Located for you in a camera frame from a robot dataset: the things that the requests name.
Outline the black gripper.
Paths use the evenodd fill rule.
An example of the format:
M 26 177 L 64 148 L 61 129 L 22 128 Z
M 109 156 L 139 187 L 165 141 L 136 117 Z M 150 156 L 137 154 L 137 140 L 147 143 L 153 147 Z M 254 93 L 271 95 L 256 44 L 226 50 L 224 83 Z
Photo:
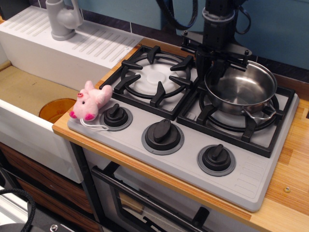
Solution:
M 251 50 L 238 44 L 234 38 L 223 45 L 203 42 L 203 34 L 192 31 L 182 32 L 182 50 L 194 53 L 198 80 L 203 80 L 212 64 L 211 85 L 217 85 L 228 66 L 244 71 L 248 66 Z

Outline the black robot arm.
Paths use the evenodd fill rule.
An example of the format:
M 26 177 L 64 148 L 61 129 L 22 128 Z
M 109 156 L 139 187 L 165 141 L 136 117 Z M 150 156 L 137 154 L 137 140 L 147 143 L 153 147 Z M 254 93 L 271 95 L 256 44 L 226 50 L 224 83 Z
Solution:
M 229 67 L 246 71 L 251 50 L 240 45 L 235 34 L 245 34 L 251 17 L 243 0 L 207 0 L 202 11 L 202 33 L 183 31 L 182 50 L 195 54 L 199 78 L 217 85 Z

